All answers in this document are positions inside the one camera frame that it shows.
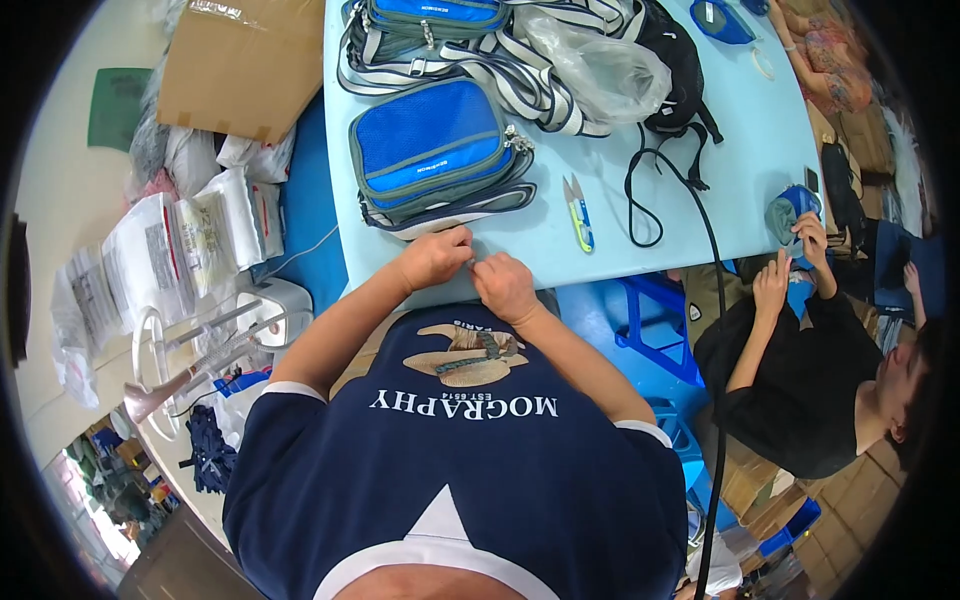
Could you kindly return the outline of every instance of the cardboard sheet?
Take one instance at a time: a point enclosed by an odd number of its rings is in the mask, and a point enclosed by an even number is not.
[[[190,0],[156,120],[276,144],[324,76],[324,0]]]

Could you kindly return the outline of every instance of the blue floor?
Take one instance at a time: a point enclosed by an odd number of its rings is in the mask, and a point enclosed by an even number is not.
[[[288,256],[309,249],[336,225],[328,165],[324,98],[318,94],[298,122],[290,180],[281,194],[286,253],[271,260],[268,270],[277,268]],[[293,260],[277,276],[306,288],[313,297],[315,314],[322,313],[340,297],[347,284],[339,232],[334,232],[315,251]],[[812,289],[808,283],[790,285],[787,301],[798,317],[802,316],[804,300]],[[627,323],[626,293],[619,283],[607,280],[558,288],[557,300],[564,323],[610,359],[643,396],[669,399],[687,422],[707,403],[705,390],[679,381],[634,350],[616,345],[613,333]],[[656,322],[643,328],[648,343],[662,346],[679,339],[674,324],[662,315],[658,304],[647,299],[641,304],[641,313],[644,320],[649,315]],[[677,353],[679,350],[680,347],[674,348]],[[693,490],[706,508],[710,481],[705,471]],[[721,503],[717,527],[722,531],[734,524],[736,518]]]

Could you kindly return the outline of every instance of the blue pouch bag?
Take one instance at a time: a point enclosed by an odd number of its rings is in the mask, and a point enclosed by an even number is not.
[[[518,210],[537,191],[517,180],[533,162],[533,144],[469,78],[367,109],[350,123],[349,146],[364,222],[405,240]]]

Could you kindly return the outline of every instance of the white power cord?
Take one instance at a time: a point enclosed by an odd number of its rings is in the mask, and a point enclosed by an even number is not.
[[[290,258],[287,258],[286,260],[284,260],[282,265],[280,265],[280,266],[277,267],[276,269],[273,269],[273,270],[270,271],[268,274],[264,275],[263,278],[266,279],[267,277],[272,277],[272,276],[276,275],[276,274],[279,273],[280,271],[283,271],[283,267],[286,267],[287,265],[289,265],[289,264],[290,264],[290,261],[292,261],[294,258],[299,258],[299,257],[303,256],[304,254],[310,254],[312,251],[314,251],[314,250],[316,250],[317,248],[319,248],[320,245],[321,245],[323,242],[326,241],[326,238],[328,238],[328,237],[330,237],[331,235],[333,235],[333,232],[336,231],[338,228],[340,228],[340,224],[339,224],[339,223],[338,223],[337,225],[333,226],[333,229],[331,229],[324,237],[322,237],[319,242],[317,242],[316,244],[314,244],[314,245],[313,245],[313,248],[310,248],[310,249],[308,249],[308,250],[304,250],[304,251],[302,251],[302,252],[297,252],[296,254],[294,254],[293,256],[291,256]]]

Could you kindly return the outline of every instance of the pile of straps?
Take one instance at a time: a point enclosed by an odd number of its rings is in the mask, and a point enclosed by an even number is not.
[[[648,14],[645,3],[639,0],[634,2],[636,14],[630,19],[603,0],[500,0],[501,18],[492,26],[463,21],[457,27],[442,27],[426,19],[418,23],[411,15],[385,17],[373,10],[371,3],[356,0],[344,5],[346,30],[340,44],[337,79],[346,91],[385,96],[466,74],[495,89],[506,111],[536,123],[543,131],[589,137],[606,137],[612,126],[591,121],[569,88],[552,72],[553,64],[514,36],[512,8],[536,6],[568,25],[629,40],[639,38]],[[438,39],[448,40],[439,51]],[[429,57],[398,58],[423,48]],[[349,69],[356,75],[353,79],[341,68],[344,49]]]

